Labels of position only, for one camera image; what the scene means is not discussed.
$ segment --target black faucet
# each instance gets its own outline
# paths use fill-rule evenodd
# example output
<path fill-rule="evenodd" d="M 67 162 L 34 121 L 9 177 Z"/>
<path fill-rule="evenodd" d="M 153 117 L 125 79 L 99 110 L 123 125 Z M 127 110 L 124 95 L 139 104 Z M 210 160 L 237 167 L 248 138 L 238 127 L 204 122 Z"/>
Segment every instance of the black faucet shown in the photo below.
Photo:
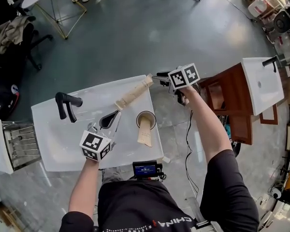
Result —
<path fill-rule="evenodd" d="M 268 59 L 268 60 L 262 62 L 262 65 L 265 67 L 265 66 L 267 66 L 267 65 L 269 65 L 269 64 L 273 64 L 273 66 L 274 66 L 274 72 L 276 73 L 276 65 L 275 65 L 275 62 L 276 62 L 277 60 L 278 60 L 278 57 L 277 57 L 277 55 L 276 55 L 275 57 L 272 57 L 272 58 L 270 58 L 270 59 Z"/>
<path fill-rule="evenodd" d="M 59 109 L 60 119 L 65 119 L 67 117 L 66 112 L 64 111 L 63 104 L 67 105 L 67 111 L 70 118 L 70 121 L 74 123 L 76 121 L 76 117 L 72 110 L 72 105 L 80 107 L 83 104 L 83 100 L 78 97 L 74 97 L 71 95 L 67 95 L 62 92 L 58 92 L 55 96 L 56 103 Z"/>

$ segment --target chair leg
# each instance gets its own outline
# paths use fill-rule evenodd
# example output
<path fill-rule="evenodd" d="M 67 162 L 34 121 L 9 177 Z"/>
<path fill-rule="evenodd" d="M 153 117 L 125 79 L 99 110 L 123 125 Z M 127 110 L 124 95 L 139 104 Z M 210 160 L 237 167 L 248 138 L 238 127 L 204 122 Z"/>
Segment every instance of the chair leg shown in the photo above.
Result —
<path fill-rule="evenodd" d="M 51 40 L 53 40 L 53 36 L 50 35 L 50 34 L 47 34 L 47 35 L 43 36 L 42 38 L 38 39 L 37 41 L 31 43 L 30 49 L 36 47 L 39 43 L 41 43 L 42 41 L 44 41 L 46 39 L 49 39 L 51 41 Z"/>
<path fill-rule="evenodd" d="M 27 55 L 27 58 L 29 59 L 29 61 L 31 62 L 31 64 L 33 65 L 34 68 L 36 68 L 38 71 L 40 69 L 42 69 L 42 65 L 41 64 L 36 64 L 36 62 L 34 61 L 31 53 L 29 52 L 29 54 Z"/>

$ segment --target white container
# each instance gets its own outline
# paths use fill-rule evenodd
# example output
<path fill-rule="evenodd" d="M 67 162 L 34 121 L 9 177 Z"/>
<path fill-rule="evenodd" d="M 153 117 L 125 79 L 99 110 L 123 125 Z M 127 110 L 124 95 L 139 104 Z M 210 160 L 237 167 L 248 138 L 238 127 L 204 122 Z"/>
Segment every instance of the white container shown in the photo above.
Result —
<path fill-rule="evenodd" d="M 264 11 L 266 11 L 267 3 L 264 0 L 254 0 L 251 5 L 249 5 L 248 10 L 254 16 L 258 17 Z"/>

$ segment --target floor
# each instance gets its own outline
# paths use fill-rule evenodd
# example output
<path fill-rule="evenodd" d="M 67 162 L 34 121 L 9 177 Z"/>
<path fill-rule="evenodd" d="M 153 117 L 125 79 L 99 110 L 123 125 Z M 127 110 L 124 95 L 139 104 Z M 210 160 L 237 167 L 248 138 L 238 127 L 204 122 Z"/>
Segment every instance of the floor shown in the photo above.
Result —
<path fill-rule="evenodd" d="M 230 0 L 249 16 L 241 0 Z M 49 1 L 42 0 L 41 5 Z M 226 0 L 103 0 L 86 4 L 88 12 L 63 40 L 46 24 L 36 9 L 40 35 L 51 32 L 53 42 L 36 51 L 43 69 L 28 64 L 20 85 L 21 100 L 11 120 L 30 119 L 30 107 L 51 99 L 58 91 L 72 92 L 97 84 L 140 74 L 172 70 L 194 62 L 201 77 L 212 76 L 244 57 L 269 57 L 274 50 L 259 25 Z M 192 197 L 185 173 L 186 133 L 189 111 L 167 91 L 150 90 L 157 117 L 162 148 L 170 163 L 163 164 L 165 186 L 178 206 L 189 215 L 185 198 Z M 237 158 L 244 181 L 255 200 L 267 192 L 277 175 L 284 154 L 288 105 L 278 107 L 279 125 L 253 122 L 253 145 L 242 145 Z M 206 162 L 200 142 L 193 136 L 189 173 L 199 187 L 201 202 Z M 125 178 L 132 168 L 122 169 Z M 0 196 L 18 209 L 26 231 L 58 231 L 68 210 L 71 191 L 79 172 L 47 172 L 37 162 L 12 175 L 0 175 Z"/>

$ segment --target clothing on chair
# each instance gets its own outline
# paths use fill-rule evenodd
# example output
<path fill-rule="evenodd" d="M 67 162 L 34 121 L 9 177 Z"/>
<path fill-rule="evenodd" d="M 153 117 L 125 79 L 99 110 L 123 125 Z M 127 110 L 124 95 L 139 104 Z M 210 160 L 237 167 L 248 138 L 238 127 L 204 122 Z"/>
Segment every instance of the clothing on chair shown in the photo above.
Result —
<path fill-rule="evenodd" d="M 20 44 L 23 41 L 24 28 L 29 23 L 29 16 L 17 16 L 12 22 L 0 25 L 0 54 L 4 54 L 11 43 Z"/>

